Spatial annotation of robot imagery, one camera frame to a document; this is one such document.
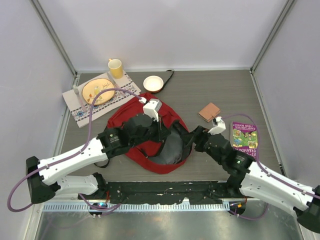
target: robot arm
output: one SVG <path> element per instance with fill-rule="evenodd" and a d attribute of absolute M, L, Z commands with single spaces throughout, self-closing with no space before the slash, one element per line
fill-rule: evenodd
<path fill-rule="evenodd" d="M 197 152 L 206 152 L 230 174 L 226 184 L 227 192 L 241 193 L 272 204 L 296 217 L 305 228 L 320 233 L 320 200 L 306 194 L 320 196 L 320 186 L 314 189 L 295 182 L 257 162 L 252 156 L 233 149 L 230 142 L 220 134 L 224 129 L 224 122 L 217 118 L 212 129 L 198 126 L 184 140 L 188 144 L 195 143 Z"/>
<path fill-rule="evenodd" d="M 80 168 L 93 163 L 105 164 L 109 159 L 125 154 L 130 148 L 146 141 L 161 142 L 170 135 L 158 115 L 161 102 L 151 99 L 143 106 L 144 114 L 130 118 L 122 127 L 106 128 L 98 137 L 93 138 L 88 147 L 78 156 L 41 170 L 27 179 L 31 202 L 43 203 L 59 194 L 82 193 L 96 199 L 102 198 L 107 184 L 99 173 L 90 176 L 67 176 Z M 282 176 L 244 152 L 233 149 L 230 142 L 221 133 L 226 129 L 221 117 L 213 120 L 213 128 L 198 126 L 194 131 L 183 135 L 188 145 L 195 144 L 197 152 L 206 152 L 230 174 L 226 191 L 241 193 L 270 203 L 289 214 L 309 230 L 320 233 L 320 200 L 305 194 L 320 196 L 320 186 L 313 189 Z M 53 158 L 38 160 L 35 156 L 27 159 L 27 173 L 48 166 L 52 162 L 64 159 L 79 152 L 78 147 Z M 303 192 L 295 190 L 285 183 L 297 186 Z"/>
<path fill-rule="evenodd" d="M 27 174 L 45 167 L 27 179 L 31 202 L 39 204 L 54 196 L 69 193 L 82 193 L 100 198 L 105 194 L 106 182 L 101 174 L 89 176 L 67 176 L 90 164 L 106 165 L 109 159 L 127 153 L 130 148 L 146 141 L 162 142 L 170 135 L 170 130 L 158 115 L 162 103 L 158 99 L 141 102 L 143 112 L 130 118 L 122 127 L 105 128 L 93 138 L 86 149 L 77 156 L 49 167 L 56 161 L 65 159 L 81 151 L 83 146 L 61 155 L 39 160 L 35 156 L 26 160 Z"/>

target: brown wallet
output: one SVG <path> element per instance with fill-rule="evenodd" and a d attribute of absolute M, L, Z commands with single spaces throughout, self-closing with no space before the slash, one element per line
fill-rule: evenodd
<path fill-rule="evenodd" d="M 207 106 L 205 106 L 198 115 L 202 117 L 205 121 L 210 122 L 220 113 L 220 109 L 210 102 Z"/>

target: patterned cloth napkin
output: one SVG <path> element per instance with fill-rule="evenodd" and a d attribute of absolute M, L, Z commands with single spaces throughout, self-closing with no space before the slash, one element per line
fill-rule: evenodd
<path fill-rule="evenodd" d="M 62 94 L 64 101 L 79 128 L 82 128 L 89 123 L 90 104 L 88 104 L 84 100 L 82 96 L 82 90 L 88 82 L 94 79 L 109 79 L 109 77 L 107 73 L 103 73 L 78 86 L 78 90 L 80 92 L 79 95 L 82 99 L 82 102 L 84 103 L 84 108 L 86 111 L 82 110 L 78 97 L 73 90 L 66 91 Z M 122 89 L 126 89 L 137 95 L 141 92 L 140 88 L 132 81 L 132 79 L 125 71 L 123 71 L 123 77 L 120 79 L 115 79 L 115 81 Z M 103 114 L 106 114 L 107 112 L 120 107 L 132 98 L 134 98 L 134 96 L 130 95 L 129 93 L 125 93 L 125 96 L 123 96 L 121 93 L 119 93 L 119 91 L 115 91 L 113 98 L 111 98 L 109 101 L 93 107 L 92 120 L 94 121 L 97 118 L 101 117 Z"/>

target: book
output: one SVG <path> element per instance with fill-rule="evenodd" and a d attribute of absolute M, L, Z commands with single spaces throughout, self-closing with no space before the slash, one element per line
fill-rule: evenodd
<path fill-rule="evenodd" d="M 244 152 L 256 159 L 258 147 L 257 126 L 248 123 L 231 123 L 230 143 L 238 151 Z"/>

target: mug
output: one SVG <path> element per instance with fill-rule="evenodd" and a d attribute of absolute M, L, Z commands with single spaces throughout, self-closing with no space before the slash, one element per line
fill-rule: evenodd
<path fill-rule="evenodd" d="M 108 67 L 110 69 L 111 75 L 115 79 L 120 79 L 124 75 L 124 69 L 122 67 L 122 62 L 119 59 L 109 59 Z"/>

